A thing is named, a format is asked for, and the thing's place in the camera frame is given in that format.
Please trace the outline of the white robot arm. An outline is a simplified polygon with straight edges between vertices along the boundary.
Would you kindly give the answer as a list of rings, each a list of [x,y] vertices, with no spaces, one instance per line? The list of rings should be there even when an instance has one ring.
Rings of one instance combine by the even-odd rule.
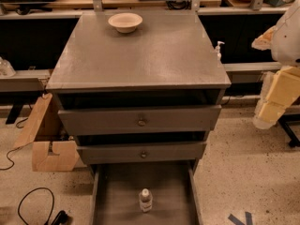
[[[270,50],[281,64],[276,73],[266,73],[253,118],[256,128],[269,129],[300,97],[300,0],[292,3],[276,25],[255,38],[251,47]]]

